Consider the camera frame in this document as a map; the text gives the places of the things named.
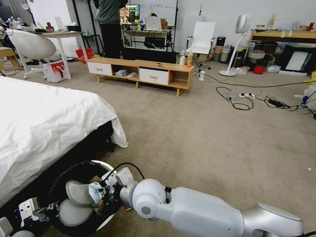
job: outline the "wooden tv stand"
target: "wooden tv stand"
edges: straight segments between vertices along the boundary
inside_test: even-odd
[[[98,82],[100,82],[100,75],[124,78],[136,81],[136,88],[139,82],[174,87],[177,89],[177,96],[180,92],[189,89],[194,73],[194,66],[186,67],[143,60],[92,58],[87,61],[87,65],[89,72],[97,75]],[[134,77],[116,76],[114,73],[121,69],[138,74]]]

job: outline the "person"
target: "person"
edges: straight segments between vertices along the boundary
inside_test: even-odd
[[[127,0],[93,0],[93,2],[99,9],[105,57],[119,59],[123,47],[119,9],[127,3]]]

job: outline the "laptop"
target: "laptop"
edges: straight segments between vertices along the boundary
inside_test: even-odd
[[[161,19],[159,17],[145,17],[146,30],[162,31]]]

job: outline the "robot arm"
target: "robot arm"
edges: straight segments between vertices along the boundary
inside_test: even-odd
[[[98,188],[97,197],[101,196],[106,205],[112,206],[110,210],[114,213],[124,204],[135,209],[143,218],[168,221],[175,229],[195,236],[303,236],[302,220],[278,208],[257,204],[241,212],[218,197],[191,189],[183,187],[171,189],[155,179],[144,179],[138,183],[133,179],[128,168],[123,168],[115,174],[112,172],[109,171],[102,176],[99,183],[102,188]],[[85,189],[75,191],[80,198],[87,196],[87,192],[88,190]],[[62,209],[62,206],[56,203],[39,209],[33,199],[25,201],[19,207],[21,227],[27,225],[29,235],[26,235],[25,230],[21,230],[14,237],[31,237],[34,236],[31,235],[32,233],[40,236],[42,229],[44,231],[47,226],[49,217],[60,216]],[[12,231],[9,227],[10,224],[6,219],[0,219],[0,237],[8,236]]]
[[[154,179],[137,183],[128,168],[121,169],[112,178],[122,186],[120,199],[125,205],[143,218],[168,221],[185,233],[218,237],[303,234],[300,218],[275,207],[257,204],[241,212],[218,197],[191,189],[171,189]]]

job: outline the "gray shirt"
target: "gray shirt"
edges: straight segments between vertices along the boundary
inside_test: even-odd
[[[101,24],[119,24],[119,0],[93,0]]]

